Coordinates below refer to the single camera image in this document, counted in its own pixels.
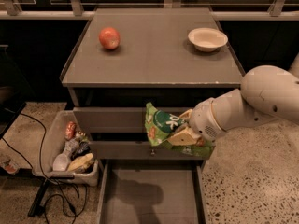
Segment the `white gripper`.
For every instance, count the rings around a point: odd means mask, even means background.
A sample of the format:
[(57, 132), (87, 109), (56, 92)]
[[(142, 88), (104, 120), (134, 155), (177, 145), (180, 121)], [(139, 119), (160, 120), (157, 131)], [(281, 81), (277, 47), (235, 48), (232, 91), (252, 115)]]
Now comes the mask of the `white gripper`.
[(187, 146), (195, 145), (202, 136), (210, 142), (224, 136), (225, 131), (218, 124), (212, 112), (213, 101), (213, 98), (209, 98), (199, 103), (193, 110), (188, 109), (180, 114), (179, 117), (188, 121), (191, 128), (186, 127), (178, 133), (171, 134), (167, 141), (173, 146)]

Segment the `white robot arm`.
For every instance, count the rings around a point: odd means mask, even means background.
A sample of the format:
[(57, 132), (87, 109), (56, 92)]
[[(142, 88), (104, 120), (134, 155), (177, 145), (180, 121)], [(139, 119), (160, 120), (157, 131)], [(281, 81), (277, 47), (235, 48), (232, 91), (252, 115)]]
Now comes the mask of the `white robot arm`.
[(202, 145), (238, 127), (276, 119), (299, 123), (299, 64), (289, 70), (262, 65), (249, 70), (238, 89), (199, 103), (188, 124), (167, 138), (174, 146)]

